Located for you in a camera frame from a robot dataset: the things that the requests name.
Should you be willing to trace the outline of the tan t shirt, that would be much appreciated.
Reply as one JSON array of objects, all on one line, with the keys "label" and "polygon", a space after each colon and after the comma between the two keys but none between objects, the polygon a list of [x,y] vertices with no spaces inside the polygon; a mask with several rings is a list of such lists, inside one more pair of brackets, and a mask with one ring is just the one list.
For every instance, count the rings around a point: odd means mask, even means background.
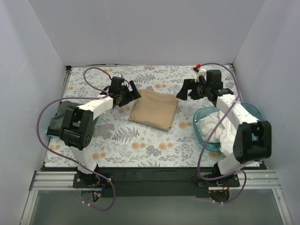
[{"label": "tan t shirt", "polygon": [[139,90],[139,93],[141,97],[135,101],[128,120],[168,131],[172,127],[178,99],[148,89]]}]

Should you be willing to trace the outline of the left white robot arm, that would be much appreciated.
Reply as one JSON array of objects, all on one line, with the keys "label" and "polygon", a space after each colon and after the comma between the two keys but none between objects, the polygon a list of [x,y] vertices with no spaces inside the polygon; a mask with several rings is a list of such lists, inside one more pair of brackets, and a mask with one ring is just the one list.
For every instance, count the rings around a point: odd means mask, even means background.
[{"label": "left white robot arm", "polygon": [[79,179],[88,187],[96,187],[101,181],[95,173],[98,165],[91,151],[86,149],[92,140],[94,126],[98,117],[116,106],[124,106],[139,99],[139,93],[133,81],[129,85],[122,77],[113,77],[111,85],[95,99],[79,106],[68,106],[63,117],[59,138],[68,146],[77,163]]}]

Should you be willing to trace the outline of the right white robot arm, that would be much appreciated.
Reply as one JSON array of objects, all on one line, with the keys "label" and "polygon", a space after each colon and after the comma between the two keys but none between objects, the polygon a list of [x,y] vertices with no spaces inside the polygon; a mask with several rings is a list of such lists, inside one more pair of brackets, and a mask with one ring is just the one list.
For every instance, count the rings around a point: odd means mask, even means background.
[{"label": "right white robot arm", "polygon": [[271,124],[258,120],[238,103],[234,93],[223,87],[220,70],[200,71],[196,79],[184,80],[176,97],[181,100],[188,97],[192,100],[207,98],[224,113],[223,117],[228,118],[237,131],[233,152],[215,163],[211,174],[201,175],[202,180],[223,186],[240,169],[271,156]]}]

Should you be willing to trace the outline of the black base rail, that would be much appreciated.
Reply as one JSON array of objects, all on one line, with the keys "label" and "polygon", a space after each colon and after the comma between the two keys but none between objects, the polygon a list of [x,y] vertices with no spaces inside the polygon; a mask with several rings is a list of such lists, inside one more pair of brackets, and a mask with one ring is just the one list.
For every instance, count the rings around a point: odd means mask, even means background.
[{"label": "black base rail", "polygon": [[114,187],[103,178],[76,173],[73,187],[81,190],[97,190],[105,187],[102,194],[108,198],[141,196],[196,196],[209,197],[209,188],[238,188],[237,175],[222,180],[202,180],[196,167],[100,167],[97,173],[110,178]]}]

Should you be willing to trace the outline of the white t shirt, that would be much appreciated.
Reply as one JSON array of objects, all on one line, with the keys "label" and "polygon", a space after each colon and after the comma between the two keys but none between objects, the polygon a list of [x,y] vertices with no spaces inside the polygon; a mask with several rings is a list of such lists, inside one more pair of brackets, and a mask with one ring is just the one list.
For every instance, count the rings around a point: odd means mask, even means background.
[{"label": "white t shirt", "polygon": [[[220,119],[224,116],[221,111],[213,112],[208,116],[198,121],[199,132],[204,142],[211,134],[213,128],[217,125]],[[233,153],[233,143],[236,136],[236,129],[228,118],[224,118],[221,124],[217,127],[209,140],[209,143],[219,143],[220,152],[225,156]]]}]

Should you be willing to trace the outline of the dark grey folded t shirt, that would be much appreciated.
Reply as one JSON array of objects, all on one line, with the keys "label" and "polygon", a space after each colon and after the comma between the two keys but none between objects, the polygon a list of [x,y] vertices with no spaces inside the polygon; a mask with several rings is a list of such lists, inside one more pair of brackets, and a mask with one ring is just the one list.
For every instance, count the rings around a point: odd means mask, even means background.
[{"label": "dark grey folded t shirt", "polygon": [[60,132],[60,128],[64,119],[64,115],[66,112],[67,107],[70,105],[69,101],[61,101],[59,103],[58,110],[55,114],[55,116],[50,120],[50,129],[55,129]]}]

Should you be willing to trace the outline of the floral table cloth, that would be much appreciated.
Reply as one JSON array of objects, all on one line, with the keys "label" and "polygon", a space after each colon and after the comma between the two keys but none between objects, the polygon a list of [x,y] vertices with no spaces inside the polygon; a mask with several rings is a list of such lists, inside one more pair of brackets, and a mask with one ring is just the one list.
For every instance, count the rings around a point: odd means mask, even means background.
[{"label": "floral table cloth", "polygon": [[[183,81],[195,78],[196,73],[192,66],[75,67],[64,95],[84,104],[86,97],[96,96],[110,84],[110,76],[133,81],[140,90],[176,95]],[[168,131],[130,121],[134,105],[115,107],[98,118],[88,149],[99,166],[210,167],[224,158],[220,151],[203,150],[194,132],[194,113],[210,107],[209,100],[179,101]]]}]

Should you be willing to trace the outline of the teal folded t shirt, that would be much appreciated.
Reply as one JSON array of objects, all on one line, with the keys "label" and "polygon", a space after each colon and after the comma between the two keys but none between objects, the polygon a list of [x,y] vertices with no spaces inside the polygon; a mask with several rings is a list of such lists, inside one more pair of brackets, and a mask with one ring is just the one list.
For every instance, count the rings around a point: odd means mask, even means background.
[{"label": "teal folded t shirt", "polygon": [[56,137],[56,136],[59,136],[59,131],[58,130],[55,130],[55,129],[50,129],[48,128],[46,131],[45,131],[45,134],[47,136],[50,136],[50,137]]}]

